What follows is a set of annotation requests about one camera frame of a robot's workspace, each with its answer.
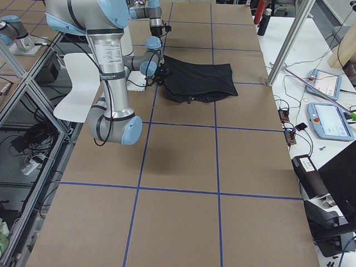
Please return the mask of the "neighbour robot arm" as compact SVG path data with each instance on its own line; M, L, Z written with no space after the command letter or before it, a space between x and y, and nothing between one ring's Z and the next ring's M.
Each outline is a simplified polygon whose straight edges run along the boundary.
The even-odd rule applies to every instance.
M34 56L41 48L35 38L30 36L19 17L8 15L1 17L1 41L16 56Z

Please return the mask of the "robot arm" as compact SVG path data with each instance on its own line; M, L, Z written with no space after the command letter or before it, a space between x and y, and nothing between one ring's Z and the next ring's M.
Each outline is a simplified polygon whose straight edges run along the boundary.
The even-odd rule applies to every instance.
M152 77L164 62L163 23L159 1L46 1L47 24L56 31L85 36L103 82L103 100L89 110L87 126L95 141L135 144L142 118L130 106L127 79L131 71ZM148 18L151 37L142 56L124 56L121 39L130 19Z
M130 1L128 11L131 19L148 18L150 21L151 35L160 38L165 27L161 18L162 9L159 0Z

